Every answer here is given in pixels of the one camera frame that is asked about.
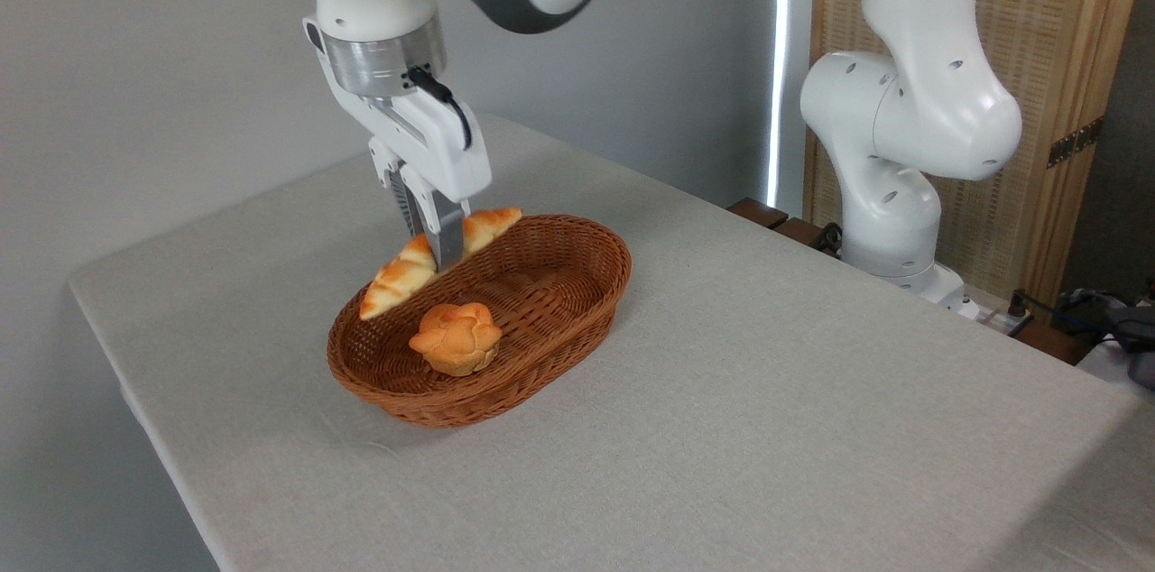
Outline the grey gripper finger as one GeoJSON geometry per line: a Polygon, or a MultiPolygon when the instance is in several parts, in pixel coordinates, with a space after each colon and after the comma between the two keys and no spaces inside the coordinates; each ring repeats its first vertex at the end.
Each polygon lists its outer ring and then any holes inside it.
{"type": "Polygon", "coordinates": [[[450,201],[417,172],[402,166],[402,178],[420,210],[422,226],[433,252],[437,272],[446,272],[465,257],[467,205],[450,201]]]}
{"type": "Polygon", "coordinates": [[[380,138],[372,138],[368,142],[368,147],[373,157],[375,173],[378,174],[381,185],[383,185],[383,188],[392,191],[393,199],[395,199],[397,203],[410,235],[416,236],[424,233],[420,208],[418,208],[411,190],[408,190],[408,186],[402,178],[402,166],[405,162],[402,161],[396,153],[393,153],[393,150],[389,149],[380,138]]]}

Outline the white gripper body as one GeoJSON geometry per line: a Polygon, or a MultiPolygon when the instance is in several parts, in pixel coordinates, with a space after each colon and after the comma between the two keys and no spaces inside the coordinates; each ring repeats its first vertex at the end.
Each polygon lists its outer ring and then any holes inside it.
{"type": "Polygon", "coordinates": [[[412,81],[437,77],[446,61],[437,17],[397,38],[346,42],[301,20],[340,106],[411,164],[434,190],[465,201],[492,181],[489,156],[474,111],[444,92],[412,81]]]}

